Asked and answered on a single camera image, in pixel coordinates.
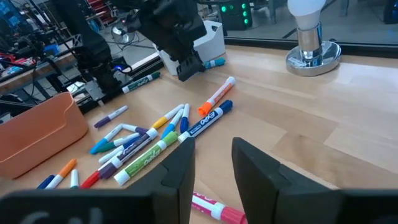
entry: red marker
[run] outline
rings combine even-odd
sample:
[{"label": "red marker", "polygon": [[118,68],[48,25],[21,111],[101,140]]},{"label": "red marker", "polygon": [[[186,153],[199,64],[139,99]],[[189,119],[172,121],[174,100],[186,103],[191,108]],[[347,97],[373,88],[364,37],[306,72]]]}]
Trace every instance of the red marker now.
[{"label": "red marker", "polygon": [[197,192],[193,193],[192,207],[228,224],[248,224],[246,215],[243,212],[223,205]]}]

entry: lamp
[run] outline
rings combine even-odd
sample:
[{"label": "lamp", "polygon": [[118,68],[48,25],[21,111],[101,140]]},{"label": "lamp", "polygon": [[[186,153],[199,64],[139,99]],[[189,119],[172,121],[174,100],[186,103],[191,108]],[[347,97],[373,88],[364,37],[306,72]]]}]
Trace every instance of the lamp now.
[{"label": "lamp", "polygon": [[286,56],[286,67],[300,76],[316,76],[329,72],[340,62],[341,48],[322,41],[320,13],[326,0],[288,0],[287,7],[297,22],[298,46]]}]

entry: green marker cap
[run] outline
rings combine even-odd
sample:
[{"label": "green marker cap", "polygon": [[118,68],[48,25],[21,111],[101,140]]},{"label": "green marker cap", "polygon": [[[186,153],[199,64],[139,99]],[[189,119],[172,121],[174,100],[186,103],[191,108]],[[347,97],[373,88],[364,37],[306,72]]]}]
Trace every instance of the green marker cap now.
[{"label": "green marker cap", "polygon": [[166,143],[167,146],[173,144],[178,138],[178,134],[175,131],[171,131],[164,137],[162,140]]},{"label": "green marker cap", "polygon": [[159,78],[159,77],[160,77],[160,71],[154,72],[154,73],[152,73],[151,75],[152,75],[152,78],[153,78],[153,79]]}]

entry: orange marker cap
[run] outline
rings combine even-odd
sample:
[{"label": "orange marker cap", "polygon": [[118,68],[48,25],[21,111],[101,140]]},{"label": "orange marker cap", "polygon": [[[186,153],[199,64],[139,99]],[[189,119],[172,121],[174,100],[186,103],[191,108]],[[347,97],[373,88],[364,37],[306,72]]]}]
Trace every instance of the orange marker cap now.
[{"label": "orange marker cap", "polygon": [[61,177],[65,178],[69,172],[73,169],[73,167],[76,165],[77,160],[72,159],[71,161],[68,162],[67,165],[65,165],[62,170],[58,173]]},{"label": "orange marker cap", "polygon": [[206,102],[198,108],[198,113],[200,115],[204,116],[210,112],[212,107],[213,107],[213,105],[211,103]]}]

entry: pink marker cap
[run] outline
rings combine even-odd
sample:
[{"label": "pink marker cap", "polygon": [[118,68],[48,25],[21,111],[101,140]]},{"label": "pink marker cap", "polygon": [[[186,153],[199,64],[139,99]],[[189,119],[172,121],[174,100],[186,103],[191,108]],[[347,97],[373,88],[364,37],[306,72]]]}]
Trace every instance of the pink marker cap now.
[{"label": "pink marker cap", "polygon": [[246,215],[243,212],[227,206],[221,212],[221,221],[228,224],[248,224]]}]

